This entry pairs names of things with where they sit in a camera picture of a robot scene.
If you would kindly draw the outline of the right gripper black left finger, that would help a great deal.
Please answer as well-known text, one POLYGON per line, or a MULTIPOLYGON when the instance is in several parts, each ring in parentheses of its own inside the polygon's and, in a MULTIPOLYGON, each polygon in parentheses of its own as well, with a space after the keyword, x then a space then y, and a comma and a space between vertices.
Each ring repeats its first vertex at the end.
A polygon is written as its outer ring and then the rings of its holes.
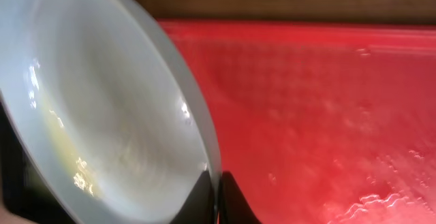
POLYGON ((170 224, 215 224, 215 193, 208 171, 200 174, 185 203, 170 224))

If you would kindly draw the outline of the light blue plate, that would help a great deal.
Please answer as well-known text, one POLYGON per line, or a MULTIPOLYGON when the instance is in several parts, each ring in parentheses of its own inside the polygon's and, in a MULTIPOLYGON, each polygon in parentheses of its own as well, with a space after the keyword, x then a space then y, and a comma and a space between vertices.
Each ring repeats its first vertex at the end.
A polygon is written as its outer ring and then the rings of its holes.
POLYGON ((1 101, 78 223, 170 223, 221 157, 184 58, 134 0, 1 0, 1 101))

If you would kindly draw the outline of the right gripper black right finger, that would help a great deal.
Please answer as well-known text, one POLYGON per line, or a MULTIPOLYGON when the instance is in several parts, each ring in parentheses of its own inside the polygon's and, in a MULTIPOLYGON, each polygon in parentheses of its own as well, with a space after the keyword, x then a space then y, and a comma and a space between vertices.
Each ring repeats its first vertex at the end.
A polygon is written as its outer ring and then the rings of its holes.
POLYGON ((261 224, 230 172, 223 172, 219 184, 220 224, 261 224))

